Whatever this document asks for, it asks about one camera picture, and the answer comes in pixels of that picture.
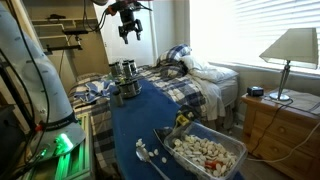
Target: lamp base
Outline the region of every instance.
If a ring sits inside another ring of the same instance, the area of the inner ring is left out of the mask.
[[[278,93],[271,93],[271,94],[269,95],[269,97],[270,97],[271,99],[275,99],[275,100],[278,100],[278,101],[288,101],[288,100],[290,99],[290,97],[287,96],[287,95],[285,95],[285,94],[281,94],[281,95],[280,95],[280,98],[278,99]]]

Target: lamp shade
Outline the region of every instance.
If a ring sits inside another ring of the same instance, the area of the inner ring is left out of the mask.
[[[269,63],[316,69],[318,66],[318,39],[316,28],[288,29],[266,49],[260,58]]]

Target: spoon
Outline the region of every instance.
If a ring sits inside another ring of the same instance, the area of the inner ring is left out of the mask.
[[[148,152],[143,147],[137,147],[136,154],[141,161],[149,162],[165,180],[170,180],[150,159]]]

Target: table lamp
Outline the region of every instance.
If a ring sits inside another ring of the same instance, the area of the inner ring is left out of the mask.
[[[268,63],[283,64],[279,91],[271,93],[271,99],[287,101],[289,96],[282,94],[290,73],[290,66],[317,69],[318,39],[316,28],[288,29],[278,40],[266,49],[260,58]]]

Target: nightstand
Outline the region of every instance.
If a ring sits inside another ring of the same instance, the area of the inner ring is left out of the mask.
[[[264,160],[287,156],[320,122],[317,115],[282,107],[282,104],[265,97],[243,95],[241,100],[247,105],[243,142],[249,153]],[[293,179],[317,179],[320,172],[320,127],[291,156],[268,164]]]

